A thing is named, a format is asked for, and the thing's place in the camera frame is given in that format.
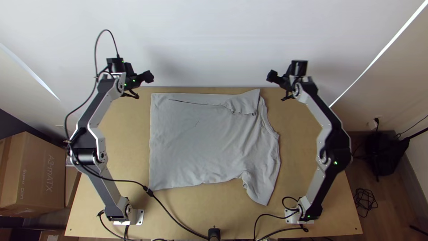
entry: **electrical outlet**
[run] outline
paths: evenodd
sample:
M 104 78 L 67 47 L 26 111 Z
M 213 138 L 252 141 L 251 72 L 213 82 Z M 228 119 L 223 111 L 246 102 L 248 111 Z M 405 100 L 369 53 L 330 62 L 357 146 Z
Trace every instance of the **electrical outlet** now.
M 61 131 L 64 131 L 65 130 L 65 128 L 64 128 L 64 125 L 55 125 L 58 129 L 60 129 Z
M 369 128 L 369 130 L 374 130 L 378 127 L 378 123 L 375 121 L 375 119 L 377 118 L 380 122 L 380 118 L 382 118 L 383 116 L 374 116 L 374 118 L 367 122 L 367 126 Z

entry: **gray t-shirt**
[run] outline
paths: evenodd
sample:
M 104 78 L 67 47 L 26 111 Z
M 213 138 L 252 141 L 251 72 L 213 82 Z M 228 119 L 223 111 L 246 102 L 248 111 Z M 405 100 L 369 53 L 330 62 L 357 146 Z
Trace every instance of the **gray t-shirt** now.
M 250 198 L 267 205 L 280 168 L 279 135 L 259 93 L 152 94 L 149 188 L 241 178 Z

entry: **wooden floor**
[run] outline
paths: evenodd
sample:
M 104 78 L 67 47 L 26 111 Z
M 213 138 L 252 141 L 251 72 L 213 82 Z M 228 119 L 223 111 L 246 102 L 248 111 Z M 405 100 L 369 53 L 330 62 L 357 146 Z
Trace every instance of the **wooden floor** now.
M 352 137 L 353 150 L 362 141 L 361 137 Z M 403 180 L 398 171 L 394 174 L 380 177 L 376 182 L 368 165 L 363 160 L 355 159 L 346 169 L 352 193 L 357 188 L 370 189 L 379 204 L 377 209 L 368 213 L 366 218 L 360 218 L 362 235 L 329 237 L 334 241 L 426 241 L 424 236 L 409 228 L 409 225 L 419 226 L 415 211 L 404 188 Z M 112 241 L 115 239 L 81 238 L 81 241 Z M 313 240 L 327 240 L 315 237 Z

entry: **wooden table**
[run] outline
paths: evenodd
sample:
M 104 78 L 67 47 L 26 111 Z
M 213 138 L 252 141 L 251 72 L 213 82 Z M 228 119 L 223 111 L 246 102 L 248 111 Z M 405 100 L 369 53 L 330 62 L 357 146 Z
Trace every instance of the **wooden table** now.
M 162 92 L 240 94 L 254 88 L 183 88 L 144 87 L 137 89 L 140 99 L 120 98 L 114 101 L 100 129 L 106 137 L 108 168 L 114 179 L 131 179 L 148 185 L 150 95 Z M 316 137 L 321 127 L 305 105 L 295 101 L 282 102 L 285 90 L 262 88 L 269 121 L 280 134 L 281 168 L 268 206 L 248 197 L 242 180 L 203 184 L 156 191 L 155 195 L 167 209 L 189 228 L 207 235 L 214 225 L 221 229 L 222 239 L 252 239 L 254 221 L 262 213 L 284 216 L 281 199 L 306 194 L 316 169 Z M 160 205 L 133 183 L 117 183 L 122 196 L 127 196 L 133 208 L 144 209 L 141 226 L 133 225 L 129 237 L 134 239 L 198 239 L 175 224 Z M 287 201 L 288 206 L 295 205 Z M 100 224 L 97 213 L 104 208 L 87 176 L 82 175 L 70 218 L 67 236 L 113 237 Z M 335 179 L 324 203 L 324 211 L 314 224 L 307 224 L 309 233 L 292 230 L 272 237 L 317 237 L 361 234 L 361 225 L 345 172 Z M 123 235 L 124 226 L 113 226 L 103 215 L 111 230 Z M 284 220 L 263 217 L 257 224 L 258 238 L 296 225 Z

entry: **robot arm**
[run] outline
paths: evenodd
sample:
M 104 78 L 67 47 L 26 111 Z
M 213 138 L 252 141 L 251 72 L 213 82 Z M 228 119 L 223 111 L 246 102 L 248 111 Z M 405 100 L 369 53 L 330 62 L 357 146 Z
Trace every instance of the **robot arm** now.
M 313 223 L 322 212 L 322 201 L 337 174 L 343 171 L 352 162 L 350 137 L 343 130 L 342 123 L 328 105 L 319 97 L 318 88 L 311 77 L 306 77 L 308 61 L 293 60 L 287 73 L 278 77 L 278 73 L 271 71 L 267 81 L 278 84 L 287 91 L 282 100 L 296 99 L 306 104 L 322 130 L 317 138 L 317 170 L 309 185 L 305 196 L 300 197 L 297 206 L 285 209 L 285 215 L 290 211 L 298 212 L 287 219 L 291 224 Z
M 107 59 L 107 63 L 110 72 L 113 66 L 115 73 L 107 73 L 100 78 L 97 95 L 78 120 L 70 139 L 71 161 L 80 172 L 88 175 L 106 206 L 104 211 L 109 221 L 121 225 L 140 225 L 144 211 L 133 209 L 128 198 L 120 195 L 115 182 L 106 180 L 112 177 L 107 168 L 106 140 L 98 126 L 112 101 L 122 96 L 138 99 L 132 89 L 139 87 L 143 81 L 153 82 L 153 75 L 150 71 L 136 75 L 131 64 L 121 58 Z

